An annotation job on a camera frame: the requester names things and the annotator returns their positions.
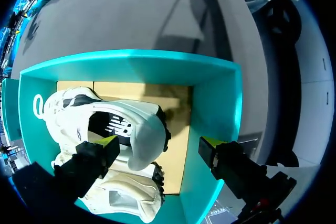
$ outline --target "shoe logo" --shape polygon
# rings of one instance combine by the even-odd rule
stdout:
[[[119,136],[130,137],[132,133],[132,125],[126,119],[114,115],[105,130]]]
[[[79,129],[77,129],[77,136],[78,136],[79,140],[82,141]]]

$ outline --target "teal box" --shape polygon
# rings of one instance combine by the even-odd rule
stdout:
[[[167,195],[152,223],[200,223],[224,182],[215,180],[198,154],[202,135],[235,141],[243,101],[240,66],[216,58],[159,50],[88,52],[46,61],[21,72],[19,118],[31,162],[48,172],[59,153],[46,124],[33,113],[34,96],[44,101],[57,81],[111,81],[193,86],[193,103],[186,163],[180,195]],[[81,201],[79,207],[86,209]],[[142,223],[128,214],[101,215],[123,223]]]
[[[1,112],[5,136],[9,141],[21,139],[18,111],[19,81],[5,79],[1,89]]]

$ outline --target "white sneaker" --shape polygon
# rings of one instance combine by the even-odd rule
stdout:
[[[149,223],[161,208],[162,193],[150,178],[109,170],[80,200],[93,214],[123,212]]]
[[[71,157],[69,152],[60,153],[51,165],[61,166]],[[104,179],[97,178],[86,195],[79,199],[93,214],[123,212],[139,216],[143,222],[149,223],[164,202],[161,168],[153,163],[135,172],[129,170],[126,162],[116,159]]]
[[[119,142],[129,147],[121,148],[119,159],[126,161],[131,170],[150,165],[166,151],[171,138],[162,109],[153,103],[102,101],[86,87],[54,93],[46,101],[43,113],[42,103],[40,95],[36,95],[34,114],[46,121],[51,137],[61,149],[75,153],[75,147],[82,141],[91,141],[92,135],[94,138],[118,135]]]

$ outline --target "shoe sole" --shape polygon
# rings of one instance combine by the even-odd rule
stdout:
[[[163,181],[164,181],[164,172],[162,171],[162,166],[158,165],[157,162],[153,162],[153,165],[155,165],[155,170],[153,173],[152,180],[156,183],[158,186],[159,192],[160,192],[160,197],[161,197],[161,206],[165,201],[165,194],[164,194],[164,189],[163,189]]]

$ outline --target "gray table surface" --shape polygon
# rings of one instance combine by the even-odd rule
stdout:
[[[241,66],[240,136],[266,127],[268,79],[257,26],[244,0],[52,0],[23,33],[12,78],[50,59],[109,49],[162,49]]]

